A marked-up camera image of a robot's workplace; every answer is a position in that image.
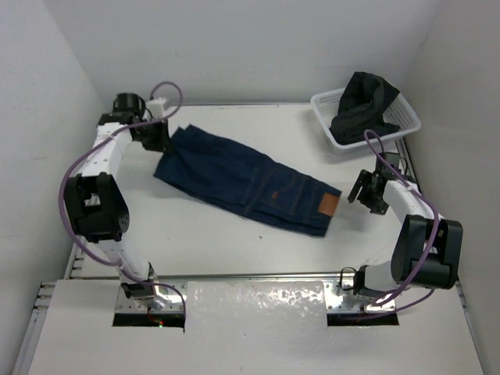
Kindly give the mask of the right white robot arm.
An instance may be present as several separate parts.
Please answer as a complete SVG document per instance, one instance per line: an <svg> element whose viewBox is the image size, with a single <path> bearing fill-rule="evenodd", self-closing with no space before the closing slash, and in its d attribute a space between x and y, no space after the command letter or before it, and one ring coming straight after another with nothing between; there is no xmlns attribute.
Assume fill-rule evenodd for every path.
<svg viewBox="0 0 500 375"><path fill-rule="evenodd" d="M402 227L389 261L356 270L354 295L375 302L406 288L448 290L455 285L463 226L432 208L413 180L362 170L348 195L350 203L355 200L371 213L391 209Z"/></svg>

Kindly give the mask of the dark blue denim trousers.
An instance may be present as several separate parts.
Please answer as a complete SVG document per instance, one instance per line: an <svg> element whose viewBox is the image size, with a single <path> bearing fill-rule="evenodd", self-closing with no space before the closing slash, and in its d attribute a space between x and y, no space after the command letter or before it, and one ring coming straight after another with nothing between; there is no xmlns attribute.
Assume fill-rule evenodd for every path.
<svg viewBox="0 0 500 375"><path fill-rule="evenodd" d="M325 236L341 191L231 139L189 125L171 138L158 180L202 202L281 230Z"/></svg>

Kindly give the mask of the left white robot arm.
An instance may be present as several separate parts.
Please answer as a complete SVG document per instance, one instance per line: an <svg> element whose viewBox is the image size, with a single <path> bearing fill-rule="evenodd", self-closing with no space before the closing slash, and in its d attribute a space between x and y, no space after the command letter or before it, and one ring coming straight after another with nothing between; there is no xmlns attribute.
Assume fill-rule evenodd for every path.
<svg viewBox="0 0 500 375"><path fill-rule="evenodd" d="M139 95L118 94L112 112L101 115L94 151L63 184L62 200L71 229L101 251L120 275L127 298L143 309L159 303L155 271L134 248L127 231L130 213L116 182L125 151L136 141L144 149L171 152L166 98L145 101Z"/></svg>

